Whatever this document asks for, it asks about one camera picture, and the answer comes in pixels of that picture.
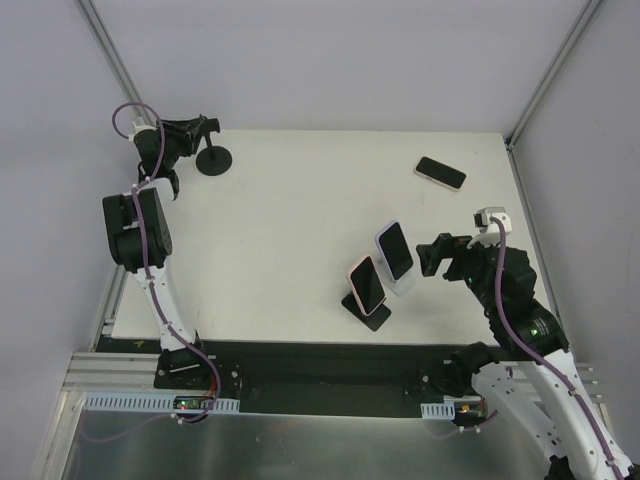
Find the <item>black round-base clamp stand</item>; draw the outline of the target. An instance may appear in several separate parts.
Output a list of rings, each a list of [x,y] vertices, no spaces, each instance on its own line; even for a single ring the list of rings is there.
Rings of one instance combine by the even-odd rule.
[[[220,131],[220,123],[216,118],[207,119],[203,124],[202,138],[205,146],[196,155],[196,168],[205,176],[220,176],[232,166],[231,152],[222,146],[214,145],[211,140],[211,134]]]

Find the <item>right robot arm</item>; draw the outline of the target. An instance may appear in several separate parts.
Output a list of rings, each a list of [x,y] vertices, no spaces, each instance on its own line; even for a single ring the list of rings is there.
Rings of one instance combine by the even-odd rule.
[[[535,298],[536,272],[526,251],[506,244],[500,222],[476,237],[440,234],[416,251],[421,273],[461,281],[483,308],[500,348],[539,396],[533,401],[482,342],[456,351],[432,381],[443,393],[474,392],[498,417],[520,427],[548,467],[550,479],[636,479],[639,466],[617,444],[579,376],[564,330]]]

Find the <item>white folding phone stand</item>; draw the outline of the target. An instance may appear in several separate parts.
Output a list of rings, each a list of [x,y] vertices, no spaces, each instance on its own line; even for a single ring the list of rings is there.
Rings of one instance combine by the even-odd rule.
[[[415,285],[415,278],[412,269],[409,269],[398,280],[394,280],[383,259],[380,259],[377,262],[377,268],[382,283],[398,297],[407,295]]]

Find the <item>cream case phone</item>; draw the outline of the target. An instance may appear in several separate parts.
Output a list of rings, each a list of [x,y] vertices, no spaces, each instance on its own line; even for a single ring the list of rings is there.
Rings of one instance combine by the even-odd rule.
[[[422,157],[418,161],[414,173],[452,191],[459,191],[467,179],[467,175],[460,170],[429,157]]]

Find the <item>purple case phone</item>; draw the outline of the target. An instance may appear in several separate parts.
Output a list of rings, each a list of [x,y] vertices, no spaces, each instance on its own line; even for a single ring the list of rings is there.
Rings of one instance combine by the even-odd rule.
[[[393,282],[399,281],[414,265],[402,227],[398,221],[386,225],[375,237],[389,276]]]

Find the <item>pink case phone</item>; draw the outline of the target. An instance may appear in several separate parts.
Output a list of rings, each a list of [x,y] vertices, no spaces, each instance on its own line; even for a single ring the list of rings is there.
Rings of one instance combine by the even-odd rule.
[[[371,256],[363,257],[348,272],[347,278],[360,312],[370,316],[386,300],[384,287]]]

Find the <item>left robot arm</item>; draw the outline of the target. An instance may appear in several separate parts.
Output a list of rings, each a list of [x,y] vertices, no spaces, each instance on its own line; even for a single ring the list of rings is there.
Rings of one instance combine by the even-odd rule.
[[[127,193],[107,196],[102,208],[111,256],[140,286],[160,336],[158,370],[176,374],[188,388],[204,387],[211,365],[193,323],[181,312],[169,272],[172,237],[164,206],[177,199],[175,164],[197,152],[203,139],[220,131],[219,121],[138,119],[127,136],[139,155],[138,181]]]

